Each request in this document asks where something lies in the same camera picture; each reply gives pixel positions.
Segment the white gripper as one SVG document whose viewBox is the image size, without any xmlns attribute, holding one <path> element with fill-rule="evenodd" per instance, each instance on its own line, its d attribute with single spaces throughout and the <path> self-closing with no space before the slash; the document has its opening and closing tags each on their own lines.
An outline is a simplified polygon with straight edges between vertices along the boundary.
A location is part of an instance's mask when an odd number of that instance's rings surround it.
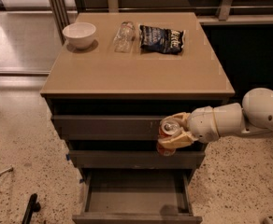
<svg viewBox="0 0 273 224">
<path fill-rule="evenodd" d="M 180 112 L 161 120 L 160 126 L 163 127 L 170 120 L 176 121 L 180 127 L 187 128 L 185 132 L 182 128 L 173 135 L 160 131 L 157 143 L 166 149 L 176 149 L 188 147 L 196 140 L 206 144 L 217 141 L 220 136 L 215 121 L 214 109 L 211 106 L 197 108 L 191 114 Z"/>
</svg>

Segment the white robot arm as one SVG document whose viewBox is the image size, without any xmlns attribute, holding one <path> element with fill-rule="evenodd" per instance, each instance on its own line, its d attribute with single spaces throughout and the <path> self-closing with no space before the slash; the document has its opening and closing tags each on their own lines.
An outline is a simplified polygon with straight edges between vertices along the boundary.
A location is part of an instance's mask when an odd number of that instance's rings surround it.
<svg viewBox="0 0 273 224">
<path fill-rule="evenodd" d="M 242 105 L 201 107 L 181 112 L 160 122 L 157 148 L 166 156 L 194 142 L 207 144 L 225 136 L 258 138 L 273 134 L 273 91 L 248 91 Z"/>
</svg>

